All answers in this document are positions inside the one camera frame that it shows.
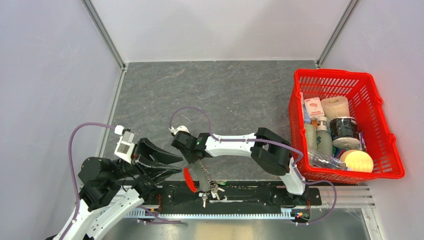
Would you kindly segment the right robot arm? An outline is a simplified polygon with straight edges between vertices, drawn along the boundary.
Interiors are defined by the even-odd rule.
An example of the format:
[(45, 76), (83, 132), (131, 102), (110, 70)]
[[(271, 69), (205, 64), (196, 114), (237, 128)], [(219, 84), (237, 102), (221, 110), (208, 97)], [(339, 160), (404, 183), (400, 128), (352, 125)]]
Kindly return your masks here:
[(245, 135), (217, 135), (201, 133), (193, 136), (187, 127), (170, 129), (171, 145), (179, 150), (188, 162), (184, 179), (189, 189), (211, 194), (218, 199), (218, 183), (212, 180), (203, 159), (220, 156), (238, 156), (253, 159), (265, 172), (278, 176), (288, 191), (289, 200), (300, 205), (309, 198), (305, 178), (300, 174), (292, 153), (297, 150), (271, 130), (260, 127), (257, 132)]

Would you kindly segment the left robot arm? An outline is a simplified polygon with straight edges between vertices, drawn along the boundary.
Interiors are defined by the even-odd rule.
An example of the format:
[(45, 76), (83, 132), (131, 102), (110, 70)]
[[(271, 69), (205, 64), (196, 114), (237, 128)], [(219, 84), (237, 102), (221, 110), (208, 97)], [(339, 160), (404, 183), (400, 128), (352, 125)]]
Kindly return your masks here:
[(51, 240), (100, 240), (125, 215), (142, 204), (159, 203), (158, 186), (183, 170), (181, 156), (165, 151), (146, 137), (137, 143), (119, 140), (115, 160), (89, 157), (78, 173), (83, 186), (77, 205)]

